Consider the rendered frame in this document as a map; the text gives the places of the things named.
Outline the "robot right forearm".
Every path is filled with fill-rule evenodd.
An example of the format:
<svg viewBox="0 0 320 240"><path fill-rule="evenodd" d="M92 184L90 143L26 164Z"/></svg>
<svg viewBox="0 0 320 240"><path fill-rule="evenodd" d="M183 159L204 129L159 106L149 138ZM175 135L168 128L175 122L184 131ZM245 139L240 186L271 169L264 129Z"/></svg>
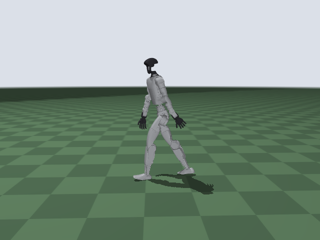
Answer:
<svg viewBox="0 0 320 240"><path fill-rule="evenodd" d="M144 116L144 117L147 116L148 108L149 108L150 105L151 105L150 101L146 101L146 100L145 100L144 106L143 106L143 109L142 109L142 112L143 112L143 116Z"/></svg>

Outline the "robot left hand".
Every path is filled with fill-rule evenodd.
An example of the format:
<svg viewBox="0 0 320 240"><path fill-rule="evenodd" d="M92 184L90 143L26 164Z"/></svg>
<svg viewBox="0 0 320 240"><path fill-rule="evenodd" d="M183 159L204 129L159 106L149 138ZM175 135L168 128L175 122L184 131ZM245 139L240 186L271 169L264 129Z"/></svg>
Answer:
<svg viewBox="0 0 320 240"><path fill-rule="evenodd" d="M175 112L176 113L176 112ZM177 114L177 113L176 113ZM172 116L172 115L171 115ZM183 119L182 118L180 118L179 117L179 115L177 114L177 117L176 118L174 118L173 116L172 116L172 118L175 120L175 122L176 122L176 128L178 128L178 125L179 125L179 127L180 127L180 129L181 129L181 126L183 127L183 125L185 126L185 124L186 124L186 122L184 122L183 121ZM184 123L185 124L184 124ZM182 125L183 124L183 125ZM181 126L180 126L181 125Z"/></svg>

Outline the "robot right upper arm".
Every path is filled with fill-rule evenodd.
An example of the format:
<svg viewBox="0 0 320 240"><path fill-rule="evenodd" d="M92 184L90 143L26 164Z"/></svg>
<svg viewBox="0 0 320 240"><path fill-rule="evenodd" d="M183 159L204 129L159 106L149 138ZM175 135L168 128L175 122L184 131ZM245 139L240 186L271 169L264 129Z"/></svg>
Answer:
<svg viewBox="0 0 320 240"><path fill-rule="evenodd" d="M149 93L149 90L148 90L148 78L146 80L146 84L147 84L148 95L145 96L145 100L149 102L149 101L151 101L151 96L150 96L150 93Z"/></svg>

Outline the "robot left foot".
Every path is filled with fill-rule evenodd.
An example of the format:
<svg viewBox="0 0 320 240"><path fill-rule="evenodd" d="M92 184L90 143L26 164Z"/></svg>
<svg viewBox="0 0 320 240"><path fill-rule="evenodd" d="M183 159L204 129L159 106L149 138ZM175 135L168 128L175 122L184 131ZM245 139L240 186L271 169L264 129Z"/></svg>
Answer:
<svg viewBox="0 0 320 240"><path fill-rule="evenodd" d="M147 174L146 174L147 175ZM152 176L149 174L149 176L145 176L145 174L139 174L139 175L134 175L133 178L137 179L137 180L149 180L152 179Z"/></svg>

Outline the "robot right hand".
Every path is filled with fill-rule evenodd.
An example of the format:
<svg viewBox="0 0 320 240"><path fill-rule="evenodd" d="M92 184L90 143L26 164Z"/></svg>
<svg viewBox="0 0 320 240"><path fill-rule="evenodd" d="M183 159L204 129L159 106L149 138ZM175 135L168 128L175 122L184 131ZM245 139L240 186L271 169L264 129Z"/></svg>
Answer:
<svg viewBox="0 0 320 240"><path fill-rule="evenodd" d="M146 128L146 117L147 116L143 116L143 112L141 113L141 119L139 120L139 122L137 123L139 125L140 129L147 129ZM140 124L139 124L140 123ZM145 128L144 128L145 127Z"/></svg>

